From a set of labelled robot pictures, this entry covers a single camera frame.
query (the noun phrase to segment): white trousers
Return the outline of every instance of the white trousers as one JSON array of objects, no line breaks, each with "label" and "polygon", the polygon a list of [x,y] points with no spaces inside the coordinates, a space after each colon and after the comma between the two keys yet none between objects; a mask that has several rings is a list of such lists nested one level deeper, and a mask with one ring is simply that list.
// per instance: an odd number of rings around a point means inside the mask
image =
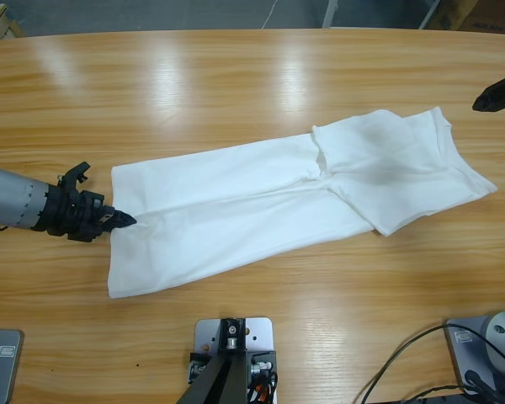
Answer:
[{"label": "white trousers", "polygon": [[496,191],[439,108],[378,110],[311,134],[114,167],[109,295],[163,290],[318,242],[388,236]]}]

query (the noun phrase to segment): wood grain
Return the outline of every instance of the wood grain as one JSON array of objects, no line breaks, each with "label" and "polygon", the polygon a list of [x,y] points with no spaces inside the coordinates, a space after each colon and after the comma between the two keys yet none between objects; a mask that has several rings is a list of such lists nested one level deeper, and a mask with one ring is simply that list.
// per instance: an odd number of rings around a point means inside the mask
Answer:
[{"label": "wood grain", "polygon": [[[0,327],[25,333],[13,402],[174,402],[197,320],[268,316],[279,402],[347,403],[412,334],[505,310],[505,110],[471,111],[504,77],[505,35],[334,29],[0,41],[0,168],[54,183],[86,160],[84,187],[108,200],[114,165],[436,105],[462,156],[499,187],[388,238],[371,232],[123,300],[107,296],[108,237],[0,233]],[[454,381],[437,333],[396,361],[371,401]]]}]

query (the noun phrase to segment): floor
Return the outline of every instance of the floor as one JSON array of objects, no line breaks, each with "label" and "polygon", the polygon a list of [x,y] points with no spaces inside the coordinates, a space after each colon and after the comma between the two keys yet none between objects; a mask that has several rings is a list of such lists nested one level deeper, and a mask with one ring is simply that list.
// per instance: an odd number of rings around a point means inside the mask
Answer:
[{"label": "floor", "polygon": [[[328,0],[0,0],[27,35],[320,28]],[[431,0],[338,0],[334,26],[415,29]]]}]

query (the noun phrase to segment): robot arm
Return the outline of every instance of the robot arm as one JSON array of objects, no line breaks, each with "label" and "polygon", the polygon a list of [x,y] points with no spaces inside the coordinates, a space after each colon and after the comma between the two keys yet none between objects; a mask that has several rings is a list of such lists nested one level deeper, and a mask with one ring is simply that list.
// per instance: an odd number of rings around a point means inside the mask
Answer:
[{"label": "robot arm", "polygon": [[134,225],[133,217],[106,206],[103,195],[77,191],[77,181],[88,179],[84,173],[89,168],[82,162],[60,176],[57,185],[0,169],[0,225],[47,231],[52,236],[67,233],[69,240],[80,242]]}]

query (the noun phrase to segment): metal cylinder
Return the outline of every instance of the metal cylinder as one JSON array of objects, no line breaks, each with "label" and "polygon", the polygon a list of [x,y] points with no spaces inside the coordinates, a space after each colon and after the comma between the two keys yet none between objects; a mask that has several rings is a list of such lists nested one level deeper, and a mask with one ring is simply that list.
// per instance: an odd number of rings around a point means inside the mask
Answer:
[{"label": "metal cylinder", "polygon": [[236,349],[237,348],[237,338],[228,338],[226,340],[226,349]]},{"label": "metal cylinder", "polygon": [[49,185],[0,169],[0,225],[29,229],[45,207]]}]

